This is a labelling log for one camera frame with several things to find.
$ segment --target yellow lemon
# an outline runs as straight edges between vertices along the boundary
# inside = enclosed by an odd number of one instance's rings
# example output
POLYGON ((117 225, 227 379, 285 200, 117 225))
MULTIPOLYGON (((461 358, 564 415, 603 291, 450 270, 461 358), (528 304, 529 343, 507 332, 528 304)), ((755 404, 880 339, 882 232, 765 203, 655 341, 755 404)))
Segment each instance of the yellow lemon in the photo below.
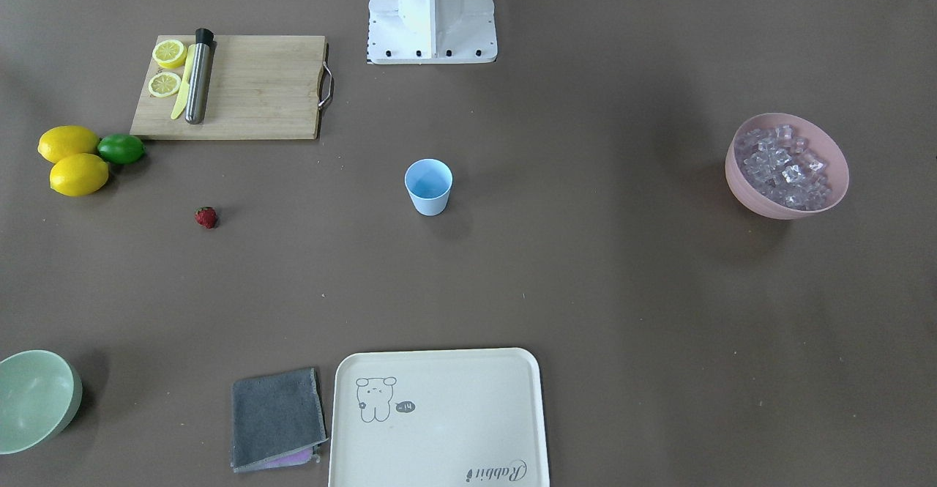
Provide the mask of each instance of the yellow lemon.
POLYGON ((42 134, 37 150, 46 160, 59 163, 62 157, 92 153, 95 149, 97 149, 97 136, 93 131, 70 124, 66 127, 54 127, 42 134))
POLYGON ((182 85, 182 78, 171 71, 157 73, 150 79, 150 94, 153 97, 168 97, 177 93, 179 86, 182 85))
POLYGON ((163 40, 153 48, 153 60, 167 70, 180 67, 185 63, 185 45, 175 39, 163 40))
POLYGON ((73 154, 53 166, 49 186, 65 196, 84 196, 108 182, 108 164, 94 154, 73 154))

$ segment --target white mounting plate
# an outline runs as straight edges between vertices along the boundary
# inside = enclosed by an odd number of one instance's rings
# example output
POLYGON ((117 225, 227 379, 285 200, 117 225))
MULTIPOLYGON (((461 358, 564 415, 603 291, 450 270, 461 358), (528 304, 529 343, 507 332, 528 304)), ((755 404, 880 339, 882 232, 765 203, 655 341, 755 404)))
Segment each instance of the white mounting plate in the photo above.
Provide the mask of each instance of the white mounting plate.
MULTIPOLYGON (((388 7, 391 2, 384 2, 388 7)), ((478 64, 498 58, 498 37, 495 34, 494 12, 488 15, 466 15, 445 32, 435 56, 428 53, 425 32, 408 29, 403 19, 388 13, 369 13, 367 28, 367 62, 371 64, 478 64)))
POLYGON ((548 487, 540 367, 521 348, 353 354, 330 454, 329 487, 548 487))

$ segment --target green bowl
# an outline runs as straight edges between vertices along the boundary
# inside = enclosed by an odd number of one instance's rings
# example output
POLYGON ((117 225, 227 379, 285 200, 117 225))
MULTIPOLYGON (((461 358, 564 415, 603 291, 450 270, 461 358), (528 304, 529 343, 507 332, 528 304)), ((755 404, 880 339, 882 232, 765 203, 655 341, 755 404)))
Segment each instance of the green bowl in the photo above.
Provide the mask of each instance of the green bowl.
POLYGON ((0 454, 60 433, 81 403, 81 378, 64 358, 30 350, 0 361, 0 454))

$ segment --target tray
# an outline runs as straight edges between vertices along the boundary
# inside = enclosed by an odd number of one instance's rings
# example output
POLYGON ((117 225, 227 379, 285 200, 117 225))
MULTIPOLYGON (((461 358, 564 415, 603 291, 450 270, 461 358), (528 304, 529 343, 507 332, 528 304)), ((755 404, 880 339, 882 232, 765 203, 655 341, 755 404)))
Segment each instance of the tray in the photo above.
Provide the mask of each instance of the tray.
MULTIPOLYGON (((161 34, 157 42, 194 43, 191 34, 161 34)), ((216 34, 208 100, 201 124, 170 119, 175 96, 153 97, 147 89, 162 70, 154 60, 143 80, 130 133, 143 139, 316 139, 319 111, 334 83, 325 66, 325 37, 216 34), (329 90, 319 99, 324 76, 329 90)))
POLYGON ((335 376, 330 487, 550 484, 521 348, 361 353, 335 376))

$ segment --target gray towel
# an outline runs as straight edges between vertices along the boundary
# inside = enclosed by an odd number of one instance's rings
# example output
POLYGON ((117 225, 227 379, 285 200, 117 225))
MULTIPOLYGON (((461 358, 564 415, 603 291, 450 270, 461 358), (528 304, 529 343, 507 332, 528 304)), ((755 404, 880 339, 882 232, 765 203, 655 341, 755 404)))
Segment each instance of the gray towel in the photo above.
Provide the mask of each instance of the gray towel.
POLYGON ((316 370, 242 379, 231 387, 231 468, 299 466, 325 442, 316 370))

